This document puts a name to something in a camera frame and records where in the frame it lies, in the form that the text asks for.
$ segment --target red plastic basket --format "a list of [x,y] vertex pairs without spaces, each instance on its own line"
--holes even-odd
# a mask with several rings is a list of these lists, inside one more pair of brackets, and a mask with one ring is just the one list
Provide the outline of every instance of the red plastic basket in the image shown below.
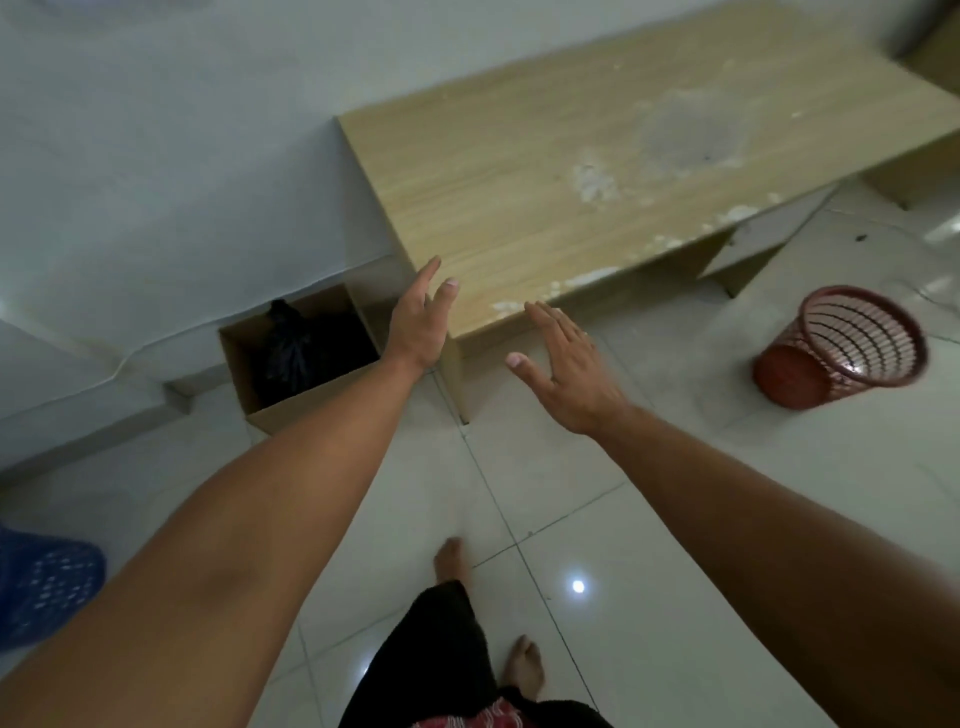
[[904,387],[924,373],[929,352],[906,311],[863,288],[821,288],[754,362],[771,401],[810,409],[874,387]]

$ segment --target damaged table surface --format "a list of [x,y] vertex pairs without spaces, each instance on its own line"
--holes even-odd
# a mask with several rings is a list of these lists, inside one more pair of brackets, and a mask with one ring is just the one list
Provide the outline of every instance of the damaged table surface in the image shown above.
[[747,1],[340,121],[410,262],[461,281],[456,339],[952,133],[960,102]]

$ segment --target person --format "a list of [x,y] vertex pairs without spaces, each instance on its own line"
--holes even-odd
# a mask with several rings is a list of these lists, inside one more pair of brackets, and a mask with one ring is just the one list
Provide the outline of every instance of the person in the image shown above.
[[[210,477],[103,591],[0,683],[6,728],[249,720],[300,605],[370,487],[415,382],[439,358],[458,285],[434,259],[394,311],[379,363]],[[551,373],[507,365],[546,411],[595,440],[756,637],[838,724],[956,725],[960,593],[927,562],[629,403],[590,337],[526,304]],[[603,723],[537,702],[521,639],[497,687],[469,606],[462,545],[374,658],[344,726],[507,716]]]

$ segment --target blue laundry basket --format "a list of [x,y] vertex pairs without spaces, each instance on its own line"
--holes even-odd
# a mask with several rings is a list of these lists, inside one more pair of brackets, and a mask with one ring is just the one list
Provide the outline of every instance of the blue laundry basket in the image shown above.
[[107,559],[93,544],[0,525],[0,651],[52,635],[106,579]]

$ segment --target red fabric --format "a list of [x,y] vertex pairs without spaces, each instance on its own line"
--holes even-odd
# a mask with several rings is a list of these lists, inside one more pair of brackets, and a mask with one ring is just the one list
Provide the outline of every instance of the red fabric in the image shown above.
[[411,728],[536,728],[506,698],[497,698],[489,708],[474,717],[432,717]]

